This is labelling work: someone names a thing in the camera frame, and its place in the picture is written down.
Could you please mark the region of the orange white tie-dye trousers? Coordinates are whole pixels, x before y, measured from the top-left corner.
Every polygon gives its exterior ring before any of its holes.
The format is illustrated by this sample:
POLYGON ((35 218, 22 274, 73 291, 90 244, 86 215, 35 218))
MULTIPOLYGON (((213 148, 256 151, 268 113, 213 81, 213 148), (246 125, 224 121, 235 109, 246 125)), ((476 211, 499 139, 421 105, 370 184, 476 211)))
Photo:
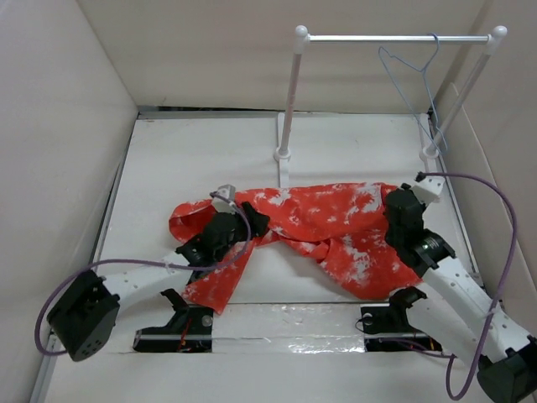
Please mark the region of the orange white tie-dye trousers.
POLYGON ((236 263, 187 285, 187 301, 224 312, 252 252, 282 242, 316 261, 341 288, 360 300, 385 300, 394 291, 420 283, 385 241, 385 197, 395 190, 383 182, 260 188, 239 191, 237 204, 248 202, 269 218, 268 231, 254 238, 236 263))

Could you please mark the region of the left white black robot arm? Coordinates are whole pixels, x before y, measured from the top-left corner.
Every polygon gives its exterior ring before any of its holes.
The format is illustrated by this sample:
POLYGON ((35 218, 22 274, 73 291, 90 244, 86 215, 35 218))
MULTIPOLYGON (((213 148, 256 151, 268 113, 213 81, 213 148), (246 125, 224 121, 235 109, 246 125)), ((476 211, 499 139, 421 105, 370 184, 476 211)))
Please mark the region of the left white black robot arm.
POLYGON ((203 230, 179 246, 162 262, 142 261, 136 268, 100 276, 93 269, 76 276, 51 308, 47 322, 69 357, 80 362, 108 342, 122 311, 153 296, 170 304, 158 314, 161 327, 136 331, 133 349, 144 353, 205 352, 206 308, 191 308, 180 292, 217 270, 235 264, 256 238, 269 230, 270 218, 247 201, 217 212, 203 230))

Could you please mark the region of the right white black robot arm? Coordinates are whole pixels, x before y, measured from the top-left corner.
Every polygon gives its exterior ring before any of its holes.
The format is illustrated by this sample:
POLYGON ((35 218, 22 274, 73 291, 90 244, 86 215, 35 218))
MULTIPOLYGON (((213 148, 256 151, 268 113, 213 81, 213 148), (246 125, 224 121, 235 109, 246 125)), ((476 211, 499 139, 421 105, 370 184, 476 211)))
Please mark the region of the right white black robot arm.
POLYGON ((454 249, 425 228, 425 209, 439 198, 443 185, 441 180, 404 184, 383 200, 387 245, 441 296, 436 303, 422 287, 398 290, 389 299, 389 323, 434 338, 476 370, 478 384, 492 401, 520 402, 536 391, 536 338, 493 306, 454 249))

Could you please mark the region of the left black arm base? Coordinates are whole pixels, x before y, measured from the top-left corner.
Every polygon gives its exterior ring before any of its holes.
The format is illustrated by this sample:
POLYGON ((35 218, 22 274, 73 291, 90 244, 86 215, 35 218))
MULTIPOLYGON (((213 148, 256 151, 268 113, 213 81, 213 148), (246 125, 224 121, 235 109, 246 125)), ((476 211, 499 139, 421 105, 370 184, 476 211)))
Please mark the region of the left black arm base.
POLYGON ((146 327, 135 332, 133 350, 137 353, 211 353, 214 310, 190 305, 178 292, 161 292, 174 310, 161 327, 146 327))

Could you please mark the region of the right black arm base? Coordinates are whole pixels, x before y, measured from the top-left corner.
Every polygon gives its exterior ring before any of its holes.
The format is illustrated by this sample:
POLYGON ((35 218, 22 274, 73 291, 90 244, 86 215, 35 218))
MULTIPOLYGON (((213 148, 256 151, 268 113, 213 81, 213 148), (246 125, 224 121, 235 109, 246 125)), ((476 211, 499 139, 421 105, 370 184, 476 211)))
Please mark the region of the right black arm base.
POLYGON ((362 306, 355 328, 364 336, 366 351, 415 351, 442 357, 441 344, 409 324, 407 311, 420 299, 426 299, 426 294, 409 287, 396 291, 387 303, 362 306))

